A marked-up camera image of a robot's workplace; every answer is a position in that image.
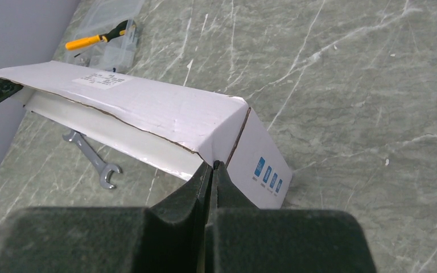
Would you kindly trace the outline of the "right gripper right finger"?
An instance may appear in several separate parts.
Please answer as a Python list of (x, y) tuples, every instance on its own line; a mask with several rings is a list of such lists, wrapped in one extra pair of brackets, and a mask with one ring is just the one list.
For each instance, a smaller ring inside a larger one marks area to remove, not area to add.
[(376, 272), (364, 231), (351, 214), (330, 209), (259, 209), (212, 169), (205, 227), (206, 272)]

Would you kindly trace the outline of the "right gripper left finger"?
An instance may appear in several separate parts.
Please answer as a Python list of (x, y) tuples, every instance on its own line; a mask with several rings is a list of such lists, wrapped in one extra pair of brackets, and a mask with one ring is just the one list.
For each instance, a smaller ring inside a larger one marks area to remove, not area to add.
[(0, 272), (204, 272), (213, 169), (151, 207), (28, 207), (0, 226)]

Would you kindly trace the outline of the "white hair clipper box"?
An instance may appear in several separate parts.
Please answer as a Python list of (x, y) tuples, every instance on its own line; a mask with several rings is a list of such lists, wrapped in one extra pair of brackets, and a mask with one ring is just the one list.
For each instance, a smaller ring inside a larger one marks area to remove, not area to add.
[(241, 97), (58, 61), (0, 69), (23, 86), (28, 111), (188, 180), (201, 163), (226, 164), (257, 207), (279, 209), (292, 171)]

